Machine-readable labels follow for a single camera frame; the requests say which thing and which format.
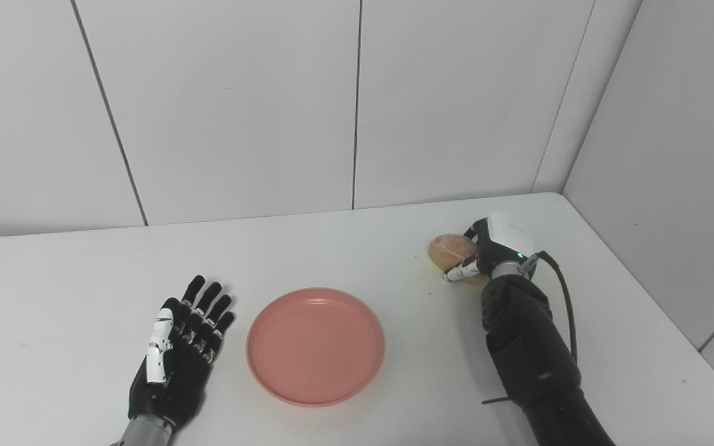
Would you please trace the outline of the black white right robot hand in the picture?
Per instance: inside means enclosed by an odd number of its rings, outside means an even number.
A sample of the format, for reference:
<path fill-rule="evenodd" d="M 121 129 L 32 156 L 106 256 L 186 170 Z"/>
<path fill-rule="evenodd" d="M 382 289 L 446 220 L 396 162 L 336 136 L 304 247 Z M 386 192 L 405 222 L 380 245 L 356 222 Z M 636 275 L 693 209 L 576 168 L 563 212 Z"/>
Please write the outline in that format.
<path fill-rule="evenodd" d="M 474 242 L 477 251 L 445 270 L 448 282 L 476 276 L 491 280 L 510 274 L 532 279 L 537 262 L 533 236 L 510 215 L 495 211 L 475 221 L 464 236 Z"/>

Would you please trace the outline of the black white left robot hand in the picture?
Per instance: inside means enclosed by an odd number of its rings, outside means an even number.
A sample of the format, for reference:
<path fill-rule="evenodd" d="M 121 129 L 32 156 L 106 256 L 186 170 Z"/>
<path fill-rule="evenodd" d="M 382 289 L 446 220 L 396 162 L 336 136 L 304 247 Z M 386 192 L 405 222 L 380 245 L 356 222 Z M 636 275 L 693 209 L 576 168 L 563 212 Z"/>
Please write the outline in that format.
<path fill-rule="evenodd" d="M 227 329 L 232 297 L 220 282 L 195 276 L 180 299 L 169 297 L 155 318 L 141 366 L 128 392 L 128 418 L 152 417 L 173 434 L 201 409 Z"/>

